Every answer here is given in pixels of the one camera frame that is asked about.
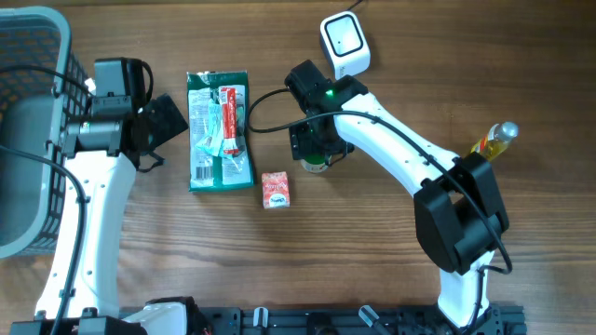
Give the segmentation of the green sponge pack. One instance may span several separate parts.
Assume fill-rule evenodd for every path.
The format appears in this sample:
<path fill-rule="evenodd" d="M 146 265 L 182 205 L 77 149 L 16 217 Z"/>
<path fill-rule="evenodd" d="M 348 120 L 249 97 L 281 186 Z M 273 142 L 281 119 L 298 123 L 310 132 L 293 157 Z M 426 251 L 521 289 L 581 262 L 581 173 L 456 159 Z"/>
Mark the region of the green sponge pack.
<path fill-rule="evenodd" d="M 187 73 L 189 190 L 223 192 L 250 188 L 254 169 L 246 141 L 249 78 L 246 71 Z M 224 151 L 224 91 L 235 91 L 236 145 Z"/>

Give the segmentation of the green lid jar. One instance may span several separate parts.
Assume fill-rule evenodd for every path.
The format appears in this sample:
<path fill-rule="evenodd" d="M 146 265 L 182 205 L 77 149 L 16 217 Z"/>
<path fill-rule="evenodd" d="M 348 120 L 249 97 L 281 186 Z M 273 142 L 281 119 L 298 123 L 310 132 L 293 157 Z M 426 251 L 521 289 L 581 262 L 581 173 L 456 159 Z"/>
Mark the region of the green lid jar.
<path fill-rule="evenodd" d="M 310 173 L 322 173 L 328 169 L 323 155 L 310 155 L 300 160 L 302 167 Z"/>

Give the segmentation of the sponge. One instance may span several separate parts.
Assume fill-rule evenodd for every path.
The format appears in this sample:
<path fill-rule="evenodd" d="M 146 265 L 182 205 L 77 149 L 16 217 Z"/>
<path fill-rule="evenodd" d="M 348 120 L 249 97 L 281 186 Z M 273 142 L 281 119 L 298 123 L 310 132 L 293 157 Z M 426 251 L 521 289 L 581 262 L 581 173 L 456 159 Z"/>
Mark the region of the sponge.
<path fill-rule="evenodd" d="M 288 208 L 291 204 L 288 175 L 283 172 L 262 174 L 263 206 L 269 208 Z"/>

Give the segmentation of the yellow dish soap bottle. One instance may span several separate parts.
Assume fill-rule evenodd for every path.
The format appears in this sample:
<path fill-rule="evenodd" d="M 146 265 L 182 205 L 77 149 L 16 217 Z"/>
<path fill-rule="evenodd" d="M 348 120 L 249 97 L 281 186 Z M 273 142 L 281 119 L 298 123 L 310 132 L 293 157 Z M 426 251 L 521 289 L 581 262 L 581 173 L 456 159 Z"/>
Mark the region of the yellow dish soap bottle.
<path fill-rule="evenodd" d="M 506 151 L 518 135 L 519 127 L 513 122 L 495 124 L 483 138 L 472 146 L 470 151 L 492 161 Z"/>

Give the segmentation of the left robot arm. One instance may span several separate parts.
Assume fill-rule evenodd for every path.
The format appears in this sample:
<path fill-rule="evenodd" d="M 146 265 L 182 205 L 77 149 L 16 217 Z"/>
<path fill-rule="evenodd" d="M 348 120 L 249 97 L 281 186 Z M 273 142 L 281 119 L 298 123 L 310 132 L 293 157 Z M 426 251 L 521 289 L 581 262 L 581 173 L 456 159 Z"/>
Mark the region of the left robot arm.
<path fill-rule="evenodd" d="M 95 62 L 96 89 L 82 114 L 67 118 L 62 163 L 67 180 L 58 245 L 32 321 L 13 334 L 186 333 L 184 300 L 159 301 L 131 317 L 120 314 L 117 258 L 125 206 L 140 160 L 187 130 L 168 95 L 152 97 L 150 66 L 131 58 Z"/>

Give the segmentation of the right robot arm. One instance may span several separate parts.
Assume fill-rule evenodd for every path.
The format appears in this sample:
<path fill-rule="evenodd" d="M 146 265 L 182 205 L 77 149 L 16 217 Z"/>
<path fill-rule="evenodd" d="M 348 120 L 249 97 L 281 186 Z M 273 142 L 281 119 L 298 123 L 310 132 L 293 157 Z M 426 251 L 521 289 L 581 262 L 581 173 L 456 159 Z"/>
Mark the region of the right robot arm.
<path fill-rule="evenodd" d="M 440 269 L 438 307 L 471 332 L 488 312 L 486 275 L 503 250 L 508 216 L 489 161 L 460 157 L 390 114 L 356 78 L 326 78 L 306 60 L 284 80 L 305 119 L 289 128 L 295 160 L 329 168 L 359 148 L 413 198 L 418 243 Z"/>

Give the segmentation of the white barcode scanner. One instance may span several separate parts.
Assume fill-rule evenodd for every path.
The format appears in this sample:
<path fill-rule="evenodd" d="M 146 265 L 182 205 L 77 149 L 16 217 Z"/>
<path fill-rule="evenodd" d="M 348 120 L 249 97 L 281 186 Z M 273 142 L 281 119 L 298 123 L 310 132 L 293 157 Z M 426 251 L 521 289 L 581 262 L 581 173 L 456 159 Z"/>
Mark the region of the white barcode scanner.
<path fill-rule="evenodd" d="M 319 26 L 319 42 L 335 80 L 361 74 L 371 64 L 371 50 L 352 11 L 324 19 Z"/>

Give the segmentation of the grey plastic mesh basket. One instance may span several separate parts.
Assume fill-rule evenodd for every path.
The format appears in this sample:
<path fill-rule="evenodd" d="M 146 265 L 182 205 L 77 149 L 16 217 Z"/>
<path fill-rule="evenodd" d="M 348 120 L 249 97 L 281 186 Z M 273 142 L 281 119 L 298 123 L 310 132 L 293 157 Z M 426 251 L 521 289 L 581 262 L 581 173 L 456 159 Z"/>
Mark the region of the grey plastic mesh basket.
<path fill-rule="evenodd" d="M 62 132 L 85 111 L 88 74 L 50 7 L 1 11 L 1 256 L 54 251 L 65 178 Z"/>

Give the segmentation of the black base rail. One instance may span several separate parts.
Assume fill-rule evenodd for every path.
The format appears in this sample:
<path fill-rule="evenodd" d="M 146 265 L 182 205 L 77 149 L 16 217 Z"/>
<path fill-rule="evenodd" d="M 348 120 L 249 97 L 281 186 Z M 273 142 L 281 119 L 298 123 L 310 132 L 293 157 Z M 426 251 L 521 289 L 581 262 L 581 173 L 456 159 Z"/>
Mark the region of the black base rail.
<path fill-rule="evenodd" d="M 356 309 L 269 310 L 203 307 L 191 297 L 148 301 L 138 311 L 101 316 L 86 307 L 60 320 L 59 334 L 468 334 L 456 328 L 436 305 Z"/>

